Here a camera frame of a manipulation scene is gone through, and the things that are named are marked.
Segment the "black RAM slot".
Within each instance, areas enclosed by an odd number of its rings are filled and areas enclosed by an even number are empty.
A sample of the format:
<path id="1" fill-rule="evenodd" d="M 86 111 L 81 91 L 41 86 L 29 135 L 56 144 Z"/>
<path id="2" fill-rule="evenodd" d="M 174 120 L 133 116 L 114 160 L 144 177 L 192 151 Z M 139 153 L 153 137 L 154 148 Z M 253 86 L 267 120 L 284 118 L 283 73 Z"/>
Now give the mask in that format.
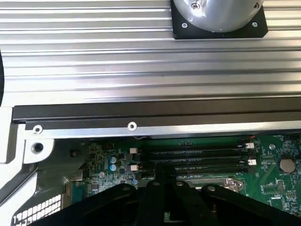
<path id="1" fill-rule="evenodd" d="M 218 157 L 248 157 L 248 152 L 240 152 L 236 150 L 217 150 L 205 151 L 199 153 L 160 153 L 146 154 L 140 156 L 140 161 L 173 161 L 196 158 L 218 158 Z"/>
<path id="2" fill-rule="evenodd" d="M 176 161 L 142 161 L 140 163 L 132 163 L 131 166 L 137 166 L 140 171 L 151 171 L 158 165 L 171 166 L 176 170 L 187 170 L 187 169 L 236 169 L 238 171 L 248 171 L 249 165 L 248 160 L 240 158 L 212 158 L 212 159 L 182 159 Z"/>
<path id="3" fill-rule="evenodd" d="M 196 165 L 196 166 L 167 166 L 163 169 L 172 170 L 178 177 L 200 176 L 207 174 L 227 174 L 248 172 L 249 167 L 243 164 L 218 164 L 218 165 Z"/>
<path id="4" fill-rule="evenodd" d="M 244 144 L 211 144 L 211 145 L 178 145 L 178 146 L 143 146 L 141 148 L 130 148 L 130 154 L 142 152 L 149 153 L 172 153 L 172 152 L 188 152 L 188 151 L 209 151 L 223 149 L 254 149 L 254 143 Z"/>

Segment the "green motherboard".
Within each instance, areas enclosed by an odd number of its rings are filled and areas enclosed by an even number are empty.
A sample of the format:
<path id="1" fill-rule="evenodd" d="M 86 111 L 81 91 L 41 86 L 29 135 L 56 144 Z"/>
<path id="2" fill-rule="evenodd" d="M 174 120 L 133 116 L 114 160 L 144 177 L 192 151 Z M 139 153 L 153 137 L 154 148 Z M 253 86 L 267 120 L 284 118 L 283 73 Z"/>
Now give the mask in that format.
<path id="1" fill-rule="evenodd" d="M 178 146 L 178 145 L 211 145 L 211 144 L 244 144 L 254 143 L 254 149 L 233 149 L 248 152 L 248 157 L 230 157 L 248 160 L 248 172 L 207 174 L 188 178 L 221 177 L 235 178 L 244 183 L 239 193 L 271 207 L 301 217 L 301 136 L 272 135 L 252 137 L 212 137 L 191 139 L 152 139 L 149 137 L 113 139 L 110 141 L 93 141 L 87 145 L 88 157 L 66 187 L 64 204 L 75 204 L 108 188 L 121 183 L 135 187 L 145 185 L 154 178 L 153 170 L 140 171 L 132 163 L 140 163 L 142 152 L 130 154 L 130 148 L 143 146 Z M 188 151 L 199 153 L 205 151 Z M 115 156 L 117 170 L 110 171 L 110 158 Z M 285 173 L 279 167 L 282 158 L 291 158 L 296 169 Z"/>

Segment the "black curved object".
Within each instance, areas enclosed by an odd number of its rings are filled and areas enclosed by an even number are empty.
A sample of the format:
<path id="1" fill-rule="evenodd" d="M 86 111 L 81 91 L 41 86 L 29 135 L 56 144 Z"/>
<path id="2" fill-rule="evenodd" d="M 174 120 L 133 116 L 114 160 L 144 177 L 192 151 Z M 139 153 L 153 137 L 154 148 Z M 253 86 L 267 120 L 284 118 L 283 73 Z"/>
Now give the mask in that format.
<path id="1" fill-rule="evenodd" d="M 0 107 L 2 105 L 3 96 L 4 96 L 4 85 L 5 85 L 4 66 L 3 66 L 3 59 L 0 50 Z"/>

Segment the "metal CPU socket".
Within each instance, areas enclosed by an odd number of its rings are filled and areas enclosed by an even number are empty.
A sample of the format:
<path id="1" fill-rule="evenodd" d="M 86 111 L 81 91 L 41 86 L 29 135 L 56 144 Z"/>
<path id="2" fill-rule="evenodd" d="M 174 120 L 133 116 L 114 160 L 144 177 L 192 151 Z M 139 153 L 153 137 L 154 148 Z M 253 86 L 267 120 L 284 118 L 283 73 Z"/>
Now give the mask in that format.
<path id="1" fill-rule="evenodd" d="M 201 188 L 207 184 L 213 184 L 238 193 L 245 187 L 242 181 L 227 176 L 202 178 L 177 177 L 177 179 L 185 181 L 190 187 L 194 187 L 197 190 L 201 190 Z"/>

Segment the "silver coin cell battery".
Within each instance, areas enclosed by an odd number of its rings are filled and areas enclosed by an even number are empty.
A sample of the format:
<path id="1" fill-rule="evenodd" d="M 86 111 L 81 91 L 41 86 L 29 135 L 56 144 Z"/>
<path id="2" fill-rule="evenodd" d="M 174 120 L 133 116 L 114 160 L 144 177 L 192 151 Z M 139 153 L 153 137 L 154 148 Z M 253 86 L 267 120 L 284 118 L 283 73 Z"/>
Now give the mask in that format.
<path id="1" fill-rule="evenodd" d="M 293 173 L 296 169 L 295 162 L 291 158 L 282 158 L 279 167 L 285 173 Z"/>

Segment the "open PC case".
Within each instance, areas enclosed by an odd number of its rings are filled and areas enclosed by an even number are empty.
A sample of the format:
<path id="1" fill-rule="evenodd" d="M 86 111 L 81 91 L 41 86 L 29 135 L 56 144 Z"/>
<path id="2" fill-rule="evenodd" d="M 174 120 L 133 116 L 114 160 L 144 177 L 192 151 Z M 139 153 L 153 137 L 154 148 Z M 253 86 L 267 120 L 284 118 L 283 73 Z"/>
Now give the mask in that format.
<path id="1" fill-rule="evenodd" d="M 0 107 L 0 226 L 301 226 L 301 97 Z"/>

